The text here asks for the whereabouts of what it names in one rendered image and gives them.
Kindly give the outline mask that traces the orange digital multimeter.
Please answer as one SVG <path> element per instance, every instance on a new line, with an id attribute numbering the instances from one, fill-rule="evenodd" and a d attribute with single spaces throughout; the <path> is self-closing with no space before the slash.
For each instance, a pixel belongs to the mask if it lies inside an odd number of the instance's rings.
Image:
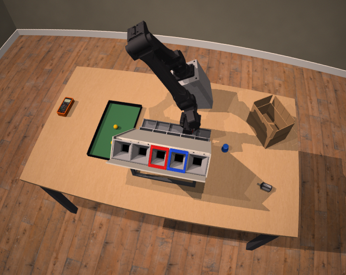
<path id="1" fill-rule="evenodd" d="M 66 117 L 68 112 L 70 111 L 72 105 L 74 103 L 74 99 L 71 97 L 65 97 L 60 107 L 57 110 L 57 114 L 59 116 Z"/>

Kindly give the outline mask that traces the green tray with black rim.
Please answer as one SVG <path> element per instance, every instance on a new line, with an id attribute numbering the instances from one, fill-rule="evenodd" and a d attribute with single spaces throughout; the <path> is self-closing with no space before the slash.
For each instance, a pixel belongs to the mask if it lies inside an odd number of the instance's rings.
<path id="1" fill-rule="evenodd" d="M 87 156 L 110 160 L 112 136 L 136 127 L 141 104 L 109 100 L 97 126 Z M 114 125 L 118 128 L 114 129 Z"/>

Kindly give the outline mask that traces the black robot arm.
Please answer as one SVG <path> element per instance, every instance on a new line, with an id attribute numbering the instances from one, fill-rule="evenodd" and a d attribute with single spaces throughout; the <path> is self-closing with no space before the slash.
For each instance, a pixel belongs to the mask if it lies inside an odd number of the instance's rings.
<path id="1" fill-rule="evenodd" d="M 146 22 L 127 29 L 127 53 L 135 61 L 144 61 L 171 93 L 178 108 L 184 111 L 183 133 L 192 134 L 192 129 L 201 126 L 196 98 L 178 81 L 195 75 L 193 64 L 187 64 L 180 50 L 170 50 L 148 31 Z M 173 71 L 173 74 L 171 73 Z"/>

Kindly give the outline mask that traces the grey slanted panel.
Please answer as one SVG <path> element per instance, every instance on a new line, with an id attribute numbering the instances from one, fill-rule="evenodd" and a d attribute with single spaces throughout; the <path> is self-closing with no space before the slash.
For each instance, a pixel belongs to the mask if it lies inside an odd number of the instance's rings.
<path id="1" fill-rule="evenodd" d="M 112 136 L 111 156 L 106 164 L 205 183 L 211 159 L 210 135 L 211 129 L 204 128 L 196 131 L 193 129 L 192 134 L 185 135 L 179 124 L 143 118 L 139 129 L 133 128 Z M 128 152 L 127 154 L 120 152 L 121 144 L 123 144 L 122 151 Z M 170 148 L 188 151 L 185 173 L 167 170 L 168 160 L 166 170 L 148 167 L 151 145 L 169 148 L 169 152 Z M 139 154 L 146 157 L 138 156 L 139 147 Z M 155 159 L 156 151 L 157 158 L 164 160 Z M 169 167 L 183 170 L 185 156 L 186 154 L 172 152 Z M 165 157 L 166 151 L 153 149 L 151 164 L 164 166 Z M 182 162 L 182 164 L 174 163 L 174 161 Z M 201 167 L 192 166 L 192 164 Z"/>

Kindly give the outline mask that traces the blue round disc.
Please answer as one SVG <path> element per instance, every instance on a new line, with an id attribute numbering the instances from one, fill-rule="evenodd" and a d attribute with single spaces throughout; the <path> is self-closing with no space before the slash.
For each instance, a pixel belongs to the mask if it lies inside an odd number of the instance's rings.
<path id="1" fill-rule="evenodd" d="M 227 151 L 228 151 L 228 148 L 229 148 L 229 145 L 228 145 L 228 144 L 223 144 L 222 151 L 223 151 L 223 152 L 227 152 Z"/>

